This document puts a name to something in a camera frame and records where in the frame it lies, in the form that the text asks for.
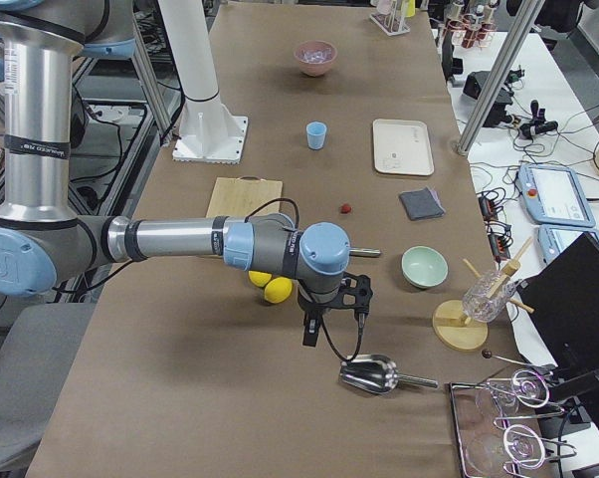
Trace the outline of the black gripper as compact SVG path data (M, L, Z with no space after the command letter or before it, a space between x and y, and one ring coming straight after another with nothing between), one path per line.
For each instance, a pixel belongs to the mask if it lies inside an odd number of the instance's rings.
M368 276L344 272L328 283L328 286L333 285L333 288L326 292L310 288L309 285L313 284L314 282L299 280L298 302L304 312L302 338L304 346L316 346L320 324L328 310L350 310L357 325L365 326L373 296Z

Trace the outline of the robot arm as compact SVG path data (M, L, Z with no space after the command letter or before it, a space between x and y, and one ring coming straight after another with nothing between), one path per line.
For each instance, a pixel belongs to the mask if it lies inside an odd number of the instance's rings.
M0 204L0 293L45 293L91 269L157 256L221 257L244 271L299 284L303 343L326 333L324 314L369 314L368 277L348 272L345 231L255 210L245 217L132 220L80 216L68 203L72 61L128 58L128 1L0 1L5 61L5 196Z

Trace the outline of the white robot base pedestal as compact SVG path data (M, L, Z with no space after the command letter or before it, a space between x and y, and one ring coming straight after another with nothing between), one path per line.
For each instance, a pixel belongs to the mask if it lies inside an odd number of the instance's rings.
M221 100L203 3L158 5L185 99L173 158L239 163L249 120L232 115Z

